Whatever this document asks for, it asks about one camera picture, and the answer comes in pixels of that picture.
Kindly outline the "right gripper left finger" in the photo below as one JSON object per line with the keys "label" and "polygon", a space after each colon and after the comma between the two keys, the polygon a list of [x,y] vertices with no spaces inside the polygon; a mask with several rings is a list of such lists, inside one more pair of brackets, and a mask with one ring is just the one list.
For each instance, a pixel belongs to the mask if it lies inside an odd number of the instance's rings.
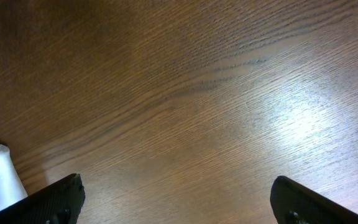
{"label": "right gripper left finger", "polygon": [[70,174],[0,211],[0,224],[76,224],[85,202],[80,174]]}

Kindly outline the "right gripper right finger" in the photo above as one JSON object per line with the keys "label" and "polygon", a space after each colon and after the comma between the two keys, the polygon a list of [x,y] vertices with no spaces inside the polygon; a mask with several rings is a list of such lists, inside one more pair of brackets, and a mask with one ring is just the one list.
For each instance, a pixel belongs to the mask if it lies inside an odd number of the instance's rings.
{"label": "right gripper right finger", "polygon": [[283,175],[272,185],[270,204],[279,224],[358,223],[358,214]]}

